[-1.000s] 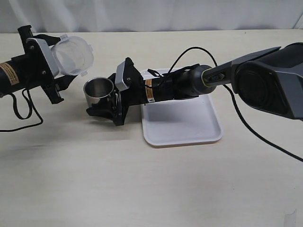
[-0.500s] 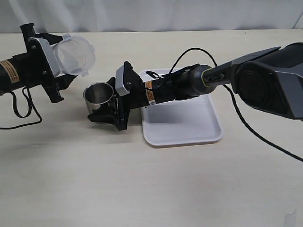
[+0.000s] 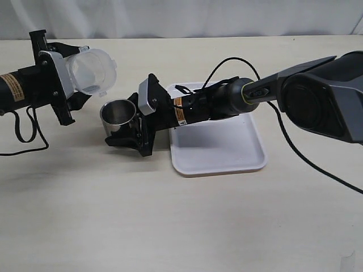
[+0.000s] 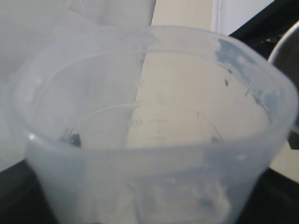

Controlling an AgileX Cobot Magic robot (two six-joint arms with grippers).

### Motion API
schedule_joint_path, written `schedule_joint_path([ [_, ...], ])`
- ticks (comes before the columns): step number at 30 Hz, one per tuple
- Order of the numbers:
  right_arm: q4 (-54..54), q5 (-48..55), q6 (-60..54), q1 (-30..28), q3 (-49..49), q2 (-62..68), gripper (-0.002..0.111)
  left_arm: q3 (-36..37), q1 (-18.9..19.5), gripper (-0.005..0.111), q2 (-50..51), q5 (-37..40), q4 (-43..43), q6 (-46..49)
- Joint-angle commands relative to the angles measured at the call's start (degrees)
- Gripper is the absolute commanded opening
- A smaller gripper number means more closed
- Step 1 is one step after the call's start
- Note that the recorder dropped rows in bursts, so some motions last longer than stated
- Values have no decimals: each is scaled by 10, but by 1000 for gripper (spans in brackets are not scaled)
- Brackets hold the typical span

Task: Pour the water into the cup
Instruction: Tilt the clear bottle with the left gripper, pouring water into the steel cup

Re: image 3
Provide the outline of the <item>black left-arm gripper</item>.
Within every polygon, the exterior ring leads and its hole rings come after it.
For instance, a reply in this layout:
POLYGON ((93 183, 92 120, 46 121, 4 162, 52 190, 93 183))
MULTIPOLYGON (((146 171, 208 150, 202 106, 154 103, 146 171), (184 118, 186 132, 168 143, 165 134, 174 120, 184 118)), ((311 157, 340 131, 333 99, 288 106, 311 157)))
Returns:
POLYGON ((55 72, 50 66, 50 59, 39 57, 39 52, 41 50, 57 52, 63 58, 67 58, 79 54, 81 47, 61 42, 47 42, 45 33, 44 29, 29 33, 35 64, 18 70, 24 87, 23 104, 34 108, 50 105, 59 123, 62 126, 68 126, 75 123, 70 111, 82 109, 91 95, 75 92, 66 100, 57 83, 55 72))

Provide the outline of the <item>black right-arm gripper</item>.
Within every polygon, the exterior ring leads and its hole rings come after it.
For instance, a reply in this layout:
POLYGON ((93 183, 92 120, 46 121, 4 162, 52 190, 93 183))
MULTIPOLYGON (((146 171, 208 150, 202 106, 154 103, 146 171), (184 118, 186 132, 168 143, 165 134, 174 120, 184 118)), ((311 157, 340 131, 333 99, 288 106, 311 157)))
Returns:
POLYGON ((148 116, 144 116, 139 109, 139 95, 137 92, 132 93, 127 98, 126 111, 139 114, 141 136, 140 133, 115 133, 107 137, 105 143, 111 147, 137 150, 143 157, 152 155, 156 132, 179 125, 176 120, 172 98, 159 83, 154 86, 154 96, 155 99, 153 101, 157 101, 157 108, 154 113, 148 116))

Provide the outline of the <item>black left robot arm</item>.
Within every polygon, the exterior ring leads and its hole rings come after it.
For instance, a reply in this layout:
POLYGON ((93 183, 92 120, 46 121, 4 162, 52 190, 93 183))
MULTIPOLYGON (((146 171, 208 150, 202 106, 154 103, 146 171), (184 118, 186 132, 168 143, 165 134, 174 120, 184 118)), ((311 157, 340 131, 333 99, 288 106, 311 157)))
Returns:
POLYGON ((1 75, 1 113, 27 106, 50 105, 62 126, 75 123, 72 111, 80 110, 90 95, 76 91, 66 60, 89 49, 61 42, 47 42, 46 30, 29 33, 35 64, 1 75))

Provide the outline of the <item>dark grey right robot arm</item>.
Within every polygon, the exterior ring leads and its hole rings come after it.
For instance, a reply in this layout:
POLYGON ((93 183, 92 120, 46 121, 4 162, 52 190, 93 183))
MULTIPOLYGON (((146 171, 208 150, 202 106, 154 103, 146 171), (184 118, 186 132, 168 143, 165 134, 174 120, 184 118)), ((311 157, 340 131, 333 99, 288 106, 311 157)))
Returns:
POLYGON ((191 90, 176 85, 179 97, 154 74, 127 99, 132 115, 105 139, 109 146, 152 153, 158 131, 254 111, 260 103, 278 108, 299 128, 348 143, 362 143, 362 52, 295 65, 259 80, 238 76, 191 90))

